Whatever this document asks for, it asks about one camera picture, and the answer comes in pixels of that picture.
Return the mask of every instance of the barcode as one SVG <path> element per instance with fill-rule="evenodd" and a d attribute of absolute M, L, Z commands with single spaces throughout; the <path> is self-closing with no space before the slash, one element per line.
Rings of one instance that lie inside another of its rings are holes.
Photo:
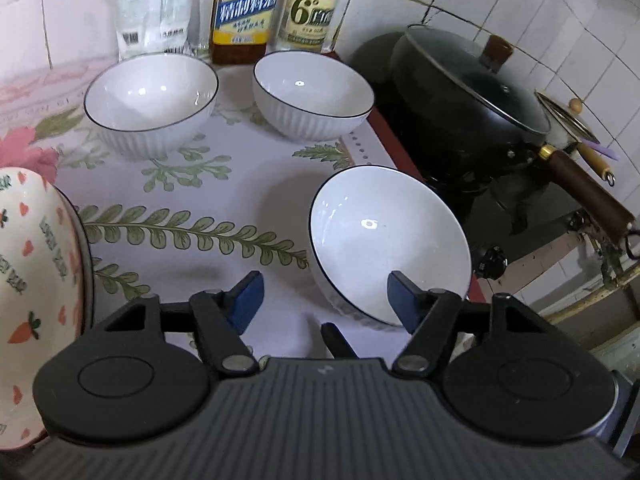
<path fill-rule="evenodd" d="M 128 45 L 136 45 L 138 44 L 138 33 L 137 32 L 123 32 L 122 39 Z"/>
<path fill-rule="evenodd" d="M 174 28 L 173 30 L 166 30 L 162 33 L 162 39 L 166 40 L 167 38 L 172 38 L 174 36 L 178 36 L 179 34 L 184 34 L 184 28 Z"/>

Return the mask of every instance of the white ceramic bowl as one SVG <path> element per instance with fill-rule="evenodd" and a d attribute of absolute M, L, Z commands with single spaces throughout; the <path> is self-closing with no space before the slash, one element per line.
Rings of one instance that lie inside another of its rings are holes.
<path fill-rule="evenodd" d="M 0 184 L 0 449 L 16 449 L 44 432 L 37 371 L 81 331 L 82 257 L 55 187 L 20 168 Z"/>
<path fill-rule="evenodd" d="M 183 54 L 146 54 L 109 67 L 84 96 L 86 116 L 109 147 L 158 158 L 193 139 L 218 94 L 218 75 Z"/>
<path fill-rule="evenodd" d="M 471 282 L 465 234 L 427 186 L 381 166 L 355 166 L 330 177 L 309 213 L 312 274 L 341 313 L 378 330 L 402 325 L 386 298 L 401 270 L 422 290 L 464 298 Z"/>
<path fill-rule="evenodd" d="M 273 52 L 254 67 L 254 97 L 280 133 L 311 142 L 352 132 L 373 108 L 373 90 L 353 68 L 313 52 Z"/>

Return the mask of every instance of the patterned bowl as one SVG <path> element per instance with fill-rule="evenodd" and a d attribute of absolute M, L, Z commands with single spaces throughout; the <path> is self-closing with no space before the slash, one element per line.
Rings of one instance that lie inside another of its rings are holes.
<path fill-rule="evenodd" d="M 37 371 L 81 329 L 81 255 L 65 202 L 39 174 L 1 168 L 0 198 L 0 449 L 17 449 L 44 432 Z"/>
<path fill-rule="evenodd" d="M 273 52 L 255 64 L 254 98 L 281 134 L 310 142 L 351 133 L 373 108 L 373 90 L 353 68 L 301 50 Z"/>

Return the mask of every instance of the round black disc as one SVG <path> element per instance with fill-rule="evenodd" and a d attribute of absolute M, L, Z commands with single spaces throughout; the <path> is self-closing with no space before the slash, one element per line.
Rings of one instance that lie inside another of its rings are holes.
<path fill-rule="evenodd" d="M 184 422 L 209 393 L 202 363 L 148 338 L 92 333 L 40 369 L 34 400 L 49 433 L 81 442 L 131 442 Z"/>
<path fill-rule="evenodd" d="M 443 391 L 462 418 L 493 436 L 551 444 L 587 434 L 613 409 L 609 371 L 573 342 L 506 333 L 456 358 Z"/>

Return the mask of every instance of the pot handle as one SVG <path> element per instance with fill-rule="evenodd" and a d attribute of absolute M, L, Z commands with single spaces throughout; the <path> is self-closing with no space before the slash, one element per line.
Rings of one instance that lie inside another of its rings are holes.
<path fill-rule="evenodd" d="M 546 161 L 551 180 L 580 203 L 612 243 L 618 245 L 634 222 L 633 214 L 562 150 L 546 144 L 539 156 Z"/>

